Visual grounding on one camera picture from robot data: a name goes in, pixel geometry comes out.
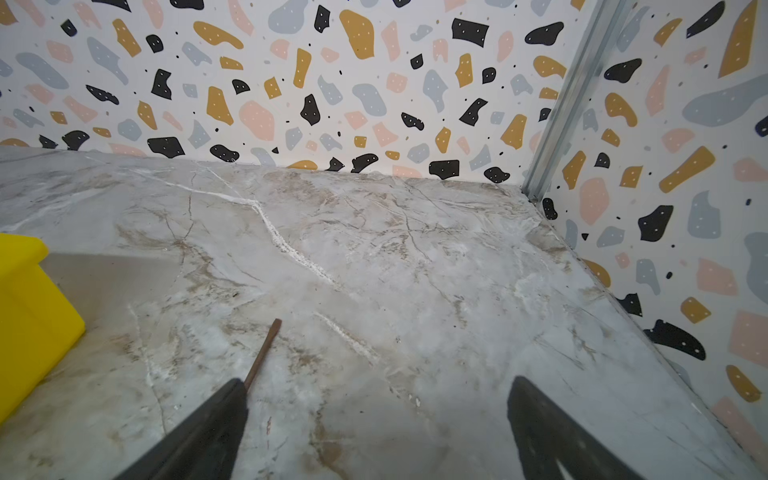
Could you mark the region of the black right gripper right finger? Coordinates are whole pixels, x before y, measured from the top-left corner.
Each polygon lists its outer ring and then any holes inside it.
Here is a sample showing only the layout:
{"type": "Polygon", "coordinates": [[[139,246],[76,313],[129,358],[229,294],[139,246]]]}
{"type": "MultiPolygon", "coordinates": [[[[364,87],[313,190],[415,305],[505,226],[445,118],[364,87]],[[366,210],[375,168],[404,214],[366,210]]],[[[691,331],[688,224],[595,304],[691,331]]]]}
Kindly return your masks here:
{"type": "Polygon", "coordinates": [[[526,479],[640,477],[524,376],[512,382],[507,418],[526,479]]]}

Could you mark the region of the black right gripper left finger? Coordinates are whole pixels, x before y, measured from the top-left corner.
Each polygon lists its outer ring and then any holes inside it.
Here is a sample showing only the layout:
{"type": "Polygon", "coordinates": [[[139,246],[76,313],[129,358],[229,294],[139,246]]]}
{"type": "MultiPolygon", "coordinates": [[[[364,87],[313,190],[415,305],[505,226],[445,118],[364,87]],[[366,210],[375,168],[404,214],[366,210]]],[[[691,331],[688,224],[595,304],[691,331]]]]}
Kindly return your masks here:
{"type": "Polygon", "coordinates": [[[119,479],[229,479],[248,418],[242,380],[224,384],[119,479]]]}

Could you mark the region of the black and yellow screwdriver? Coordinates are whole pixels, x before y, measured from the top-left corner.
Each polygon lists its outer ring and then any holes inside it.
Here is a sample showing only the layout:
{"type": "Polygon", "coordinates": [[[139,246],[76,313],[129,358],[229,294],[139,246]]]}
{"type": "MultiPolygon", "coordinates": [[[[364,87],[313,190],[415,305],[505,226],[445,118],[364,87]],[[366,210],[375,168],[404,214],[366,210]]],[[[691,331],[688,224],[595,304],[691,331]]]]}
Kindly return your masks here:
{"type": "Polygon", "coordinates": [[[261,367],[262,367],[262,365],[263,365],[263,363],[264,363],[264,361],[266,359],[266,356],[267,356],[267,354],[268,354],[268,352],[269,352],[269,350],[270,350],[270,348],[271,348],[275,338],[277,337],[277,335],[278,335],[278,333],[280,331],[281,326],[282,326],[282,320],[279,319],[279,318],[276,318],[273,321],[272,325],[270,326],[270,328],[268,330],[268,333],[267,333],[267,335],[266,335],[266,337],[264,339],[264,342],[262,343],[262,345],[261,345],[261,347],[259,349],[259,352],[258,352],[258,354],[257,354],[257,356],[256,356],[256,358],[255,358],[255,360],[253,362],[253,364],[251,365],[251,368],[250,368],[250,370],[249,370],[249,372],[248,372],[248,374],[247,374],[247,376],[246,376],[246,378],[244,380],[244,386],[245,386],[245,389],[247,391],[249,391],[251,389],[251,387],[252,387],[252,385],[253,385],[253,383],[255,381],[255,378],[258,375],[258,373],[259,373],[259,371],[260,371],[260,369],[261,369],[261,367]]]}

